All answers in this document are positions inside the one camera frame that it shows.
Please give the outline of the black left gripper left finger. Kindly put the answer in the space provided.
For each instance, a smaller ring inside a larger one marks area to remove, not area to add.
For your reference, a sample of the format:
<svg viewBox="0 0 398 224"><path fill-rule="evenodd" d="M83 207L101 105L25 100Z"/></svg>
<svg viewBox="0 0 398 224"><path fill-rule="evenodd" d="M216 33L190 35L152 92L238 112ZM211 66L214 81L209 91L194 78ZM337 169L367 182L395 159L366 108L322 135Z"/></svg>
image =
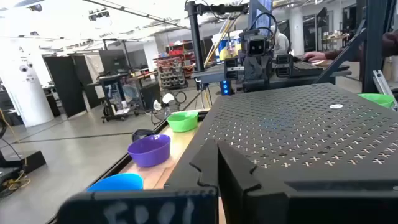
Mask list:
<svg viewBox="0 0 398 224"><path fill-rule="evenodd" d="M57 224L218 224L218 143L182 158L158 190L83 192L68 199Z"/></svg>

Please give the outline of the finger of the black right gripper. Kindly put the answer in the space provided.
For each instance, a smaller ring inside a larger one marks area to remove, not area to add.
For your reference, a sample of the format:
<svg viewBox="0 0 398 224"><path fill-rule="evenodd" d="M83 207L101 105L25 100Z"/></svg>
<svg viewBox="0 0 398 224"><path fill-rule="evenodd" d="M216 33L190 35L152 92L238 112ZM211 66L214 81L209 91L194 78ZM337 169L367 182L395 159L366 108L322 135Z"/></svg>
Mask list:
<svg viewBox="0 0 398 224"><path fill-rule="evenodd" d="M291 54L279 54L275 58L275 72L280 78L290 77L293 72L293 56Z"/></svg>
<svg viewBox="0 0 398 224"><path fill-rule="evenodd" d="M237 58L226 58L224 60L224 77L226 80L237 80L238 79L238 59Z"/></svg>

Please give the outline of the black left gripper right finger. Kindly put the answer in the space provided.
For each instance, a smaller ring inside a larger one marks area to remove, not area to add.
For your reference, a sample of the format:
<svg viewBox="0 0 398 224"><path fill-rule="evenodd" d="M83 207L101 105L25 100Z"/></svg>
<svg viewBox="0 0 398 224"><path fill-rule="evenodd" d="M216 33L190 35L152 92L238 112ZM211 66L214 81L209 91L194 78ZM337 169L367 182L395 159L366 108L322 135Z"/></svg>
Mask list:
<svg viewBox="0 0 398 224"><path fill-rule="evenodd" d="M230 224L398 224L398 169L259 167L218 143L218 178Z"/></svg>

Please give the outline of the blue plastic mini bowl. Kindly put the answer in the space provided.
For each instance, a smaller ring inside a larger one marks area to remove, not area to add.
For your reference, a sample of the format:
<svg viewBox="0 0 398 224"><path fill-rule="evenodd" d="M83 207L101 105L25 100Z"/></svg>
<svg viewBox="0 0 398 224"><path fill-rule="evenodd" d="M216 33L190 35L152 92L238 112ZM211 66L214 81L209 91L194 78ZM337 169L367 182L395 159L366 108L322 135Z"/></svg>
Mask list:
<svg viewBox="0 0 398 224"><path fill-rule="evenodd" d="M88 192L96 191L129 191L142 190L144 181L140 175L132 173L116 174L107 177L87 188Z"/></svg>

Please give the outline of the purple plastic mini bowl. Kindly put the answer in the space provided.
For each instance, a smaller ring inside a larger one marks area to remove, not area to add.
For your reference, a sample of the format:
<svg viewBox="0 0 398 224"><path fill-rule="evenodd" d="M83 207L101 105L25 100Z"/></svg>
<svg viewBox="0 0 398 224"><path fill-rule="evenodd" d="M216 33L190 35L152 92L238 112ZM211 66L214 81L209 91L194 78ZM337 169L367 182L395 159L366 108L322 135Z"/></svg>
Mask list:
<svg viewBox="0 0 398 224"><path fill-rule="evenodd" d="M170 157L170 144L170 136L155 134L134 141L127 153L139 167L157 166Z"/></svg>

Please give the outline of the green plastic mini bowl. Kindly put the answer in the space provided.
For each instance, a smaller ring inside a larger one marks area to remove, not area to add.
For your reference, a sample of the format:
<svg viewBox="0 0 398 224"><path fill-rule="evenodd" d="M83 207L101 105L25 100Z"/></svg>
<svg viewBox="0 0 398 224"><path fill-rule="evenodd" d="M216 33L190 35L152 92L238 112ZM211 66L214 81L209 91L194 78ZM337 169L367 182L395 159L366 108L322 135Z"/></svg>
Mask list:
<svg viewBox="0 0 398 224"><path fill-rule="evenodd" d="M198 124L197 111L183 111L171 114L167 117L167 122L175 133L184 133L196 128Z"/></svg>
<svg viewBox="0 0 398 224"><path fill-rule="evenodd" d="M392 108L395 102L395 98L391 95L378 93L360 93L359 96L389 109Z"/></svg>

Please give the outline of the black device blue light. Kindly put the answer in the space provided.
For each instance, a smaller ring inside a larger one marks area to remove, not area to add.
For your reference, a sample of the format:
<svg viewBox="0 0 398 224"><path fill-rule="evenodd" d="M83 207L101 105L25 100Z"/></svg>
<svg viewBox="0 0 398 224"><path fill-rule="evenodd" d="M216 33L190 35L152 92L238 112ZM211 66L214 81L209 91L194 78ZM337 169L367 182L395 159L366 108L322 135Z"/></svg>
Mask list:
<svg viewBox="0 0 398 224"><path fill-rule="evenodd" d="M229 80L220 81L220 92L223 96L233 94L233 89Z"/></svg>

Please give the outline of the blue yellow cardboard box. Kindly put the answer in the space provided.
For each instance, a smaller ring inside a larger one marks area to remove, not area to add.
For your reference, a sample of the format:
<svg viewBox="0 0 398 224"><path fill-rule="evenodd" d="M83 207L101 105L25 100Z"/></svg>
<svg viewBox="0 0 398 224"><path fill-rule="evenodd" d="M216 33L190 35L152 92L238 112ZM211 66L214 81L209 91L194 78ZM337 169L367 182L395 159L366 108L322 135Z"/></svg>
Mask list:
<svg viewBox="0 0 398 224"><path fill-rule="evenodd" d="M241 50L241 39L239 36L241 33L243 33L243 30L236 30L225 33L221 40L220 38L222 33L215 34L211 38L211 41L214 44L218 44L218 46L215 48L217 64L221 64L226 58L238 56L238 51Z"/></svg>

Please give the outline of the black computer keyboard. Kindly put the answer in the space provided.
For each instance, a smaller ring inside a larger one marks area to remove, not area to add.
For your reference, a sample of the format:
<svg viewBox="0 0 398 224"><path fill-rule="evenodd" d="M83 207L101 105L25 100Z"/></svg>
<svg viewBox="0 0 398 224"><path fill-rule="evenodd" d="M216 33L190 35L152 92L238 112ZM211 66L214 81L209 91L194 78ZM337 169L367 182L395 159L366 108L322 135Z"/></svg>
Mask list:
<svg viewBox="0 0 398 224"><path fill-rule="evenodd" d="M324 71L323 68L307 62L294 62L290 77L319 76Z"/></svg>

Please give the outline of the person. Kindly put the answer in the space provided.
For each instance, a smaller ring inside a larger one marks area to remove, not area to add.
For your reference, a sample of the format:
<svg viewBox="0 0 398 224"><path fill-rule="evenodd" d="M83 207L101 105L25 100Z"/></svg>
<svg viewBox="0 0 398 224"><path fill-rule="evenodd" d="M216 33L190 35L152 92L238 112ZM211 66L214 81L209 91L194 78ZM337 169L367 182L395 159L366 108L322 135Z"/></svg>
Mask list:
<svg viewBox="0 0 398 224"><path fill-rule="evenodd" d="M275 25L271 25L270 29L275 34L274 56L288 54L290 42L287 36L280 33L279 29L275 28Z"/></svg>

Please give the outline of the person's hand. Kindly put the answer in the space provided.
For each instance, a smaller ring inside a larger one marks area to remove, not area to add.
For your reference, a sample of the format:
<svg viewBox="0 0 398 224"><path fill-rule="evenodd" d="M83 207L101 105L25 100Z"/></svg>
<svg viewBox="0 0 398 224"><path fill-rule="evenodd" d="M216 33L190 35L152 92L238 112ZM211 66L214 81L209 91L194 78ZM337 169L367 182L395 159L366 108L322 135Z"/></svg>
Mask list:
<svg viewBox="0 0 398 224"><path fill-rule="evenodd" d="M303 55L304 62L314 62L319 60L326 60L325 53L323 52L307 52Z"/></svg>

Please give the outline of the parts shelf rack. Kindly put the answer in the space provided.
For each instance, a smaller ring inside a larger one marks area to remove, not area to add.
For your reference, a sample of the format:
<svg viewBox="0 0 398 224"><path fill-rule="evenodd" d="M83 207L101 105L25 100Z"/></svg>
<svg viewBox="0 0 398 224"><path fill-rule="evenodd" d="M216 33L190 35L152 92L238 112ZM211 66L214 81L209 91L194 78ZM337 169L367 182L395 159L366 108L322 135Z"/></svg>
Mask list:
<svg viewBox="0 0 398 224"><path fill-rule="evenodd" d="M195 68L195 54L191 40L176 41L153 59L161 89L186 88Z"/></svg>

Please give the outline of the black perforated metal stand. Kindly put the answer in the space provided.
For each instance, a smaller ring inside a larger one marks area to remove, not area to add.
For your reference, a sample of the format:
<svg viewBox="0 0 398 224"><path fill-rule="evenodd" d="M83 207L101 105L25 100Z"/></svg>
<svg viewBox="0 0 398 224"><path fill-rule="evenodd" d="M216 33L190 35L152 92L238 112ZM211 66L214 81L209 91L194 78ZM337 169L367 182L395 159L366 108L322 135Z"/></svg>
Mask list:
<svg viewBox="0 0 398 224"><path fill-rule="evenodd" d="M260 179L333 189L398 186L398 113L330 83L219 97L167 186L197 181L190 161L209 139L239 151Z"/></svg>

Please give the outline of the black computer tower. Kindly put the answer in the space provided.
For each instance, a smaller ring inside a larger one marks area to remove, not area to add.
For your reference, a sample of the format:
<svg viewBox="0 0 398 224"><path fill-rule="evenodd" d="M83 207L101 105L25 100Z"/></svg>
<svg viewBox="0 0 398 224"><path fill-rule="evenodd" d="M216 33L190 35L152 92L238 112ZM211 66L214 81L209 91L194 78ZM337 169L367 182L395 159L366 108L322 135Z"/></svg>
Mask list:
<svg viewBox="0 0 398 224"><path fill-rule="evenodd" d="M140 91L143 108L145 111L150 111L153 108L155 100L161 101L159 82L150 83L141 88Z"/></svg>

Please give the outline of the silver aluminium bar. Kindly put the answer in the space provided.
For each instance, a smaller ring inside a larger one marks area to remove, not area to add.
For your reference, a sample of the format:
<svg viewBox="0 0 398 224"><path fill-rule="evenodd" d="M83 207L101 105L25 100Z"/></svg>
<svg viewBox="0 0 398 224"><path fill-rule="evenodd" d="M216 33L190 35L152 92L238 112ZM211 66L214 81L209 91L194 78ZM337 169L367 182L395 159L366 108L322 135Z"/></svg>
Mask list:
<svg viewBox="0 0 398 224"><path fill-rule="evenodd" d="M396 99L392 93L392 90L390 89L381 70L373 71L373 80L374 80L376 88L380 94L385 94L385 95L389 95L389 96L393 97L393 105L391 106L391 109L393 111L398 112L398 102L396 101Z"/></svg>

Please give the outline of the black floor base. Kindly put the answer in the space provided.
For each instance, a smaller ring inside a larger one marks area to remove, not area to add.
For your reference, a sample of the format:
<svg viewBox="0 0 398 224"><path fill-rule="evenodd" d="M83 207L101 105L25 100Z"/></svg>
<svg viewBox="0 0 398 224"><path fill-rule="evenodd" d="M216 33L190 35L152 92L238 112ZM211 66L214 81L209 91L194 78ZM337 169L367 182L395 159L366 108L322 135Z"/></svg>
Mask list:
<svg viewBox="0 0 398 224"><path fill-rule="evenodd" d="M31 180L28 174L46 165L41 151L21 151L7 142L3 136L7 130L7 123L0 118L0 142L9 146L11 153L2 152L0 147L0 200L15 191L28 186Z"/></svg>

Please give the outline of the black equipment cart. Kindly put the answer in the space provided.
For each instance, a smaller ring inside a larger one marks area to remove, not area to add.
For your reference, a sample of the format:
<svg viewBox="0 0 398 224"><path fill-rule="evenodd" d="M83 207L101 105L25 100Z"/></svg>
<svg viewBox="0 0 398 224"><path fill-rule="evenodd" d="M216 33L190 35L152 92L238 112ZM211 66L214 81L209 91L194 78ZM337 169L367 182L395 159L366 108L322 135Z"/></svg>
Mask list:
<svg viewBox="0 0 398 224"><path fill-rule="evenodd" d="M125 94L131 87L128 83L125 84L126 80L131 78L131 71L124 51L100 50L99 56L103 72L98 81L105 97L102 122L124 121L131 115L138 116L140 104L137 98Z"/></svg>

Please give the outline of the black partition panel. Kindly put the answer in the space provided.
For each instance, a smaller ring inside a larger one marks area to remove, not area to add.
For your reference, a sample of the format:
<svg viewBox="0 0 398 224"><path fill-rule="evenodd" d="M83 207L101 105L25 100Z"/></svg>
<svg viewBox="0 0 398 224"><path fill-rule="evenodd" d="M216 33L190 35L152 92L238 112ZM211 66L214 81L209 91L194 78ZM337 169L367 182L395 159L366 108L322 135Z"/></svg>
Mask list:
<svg viewBox="0 0 398 224"><path fill-rule="evenodd" d="M67 117L101 104L83 55L44 57Z"/></svg>

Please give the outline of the white round pillar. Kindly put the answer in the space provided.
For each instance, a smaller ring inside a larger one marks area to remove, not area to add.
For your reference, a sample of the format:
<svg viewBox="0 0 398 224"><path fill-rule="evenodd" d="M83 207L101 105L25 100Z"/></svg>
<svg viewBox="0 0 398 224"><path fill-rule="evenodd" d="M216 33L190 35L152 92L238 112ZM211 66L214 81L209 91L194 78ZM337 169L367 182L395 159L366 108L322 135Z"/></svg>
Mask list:
<svg viewBox="0 0 398 224"><path fill-rule="evenodd" d="M50 74L37 44L0 38L0 79L25 127L54 120L41 84Z"/></svg>

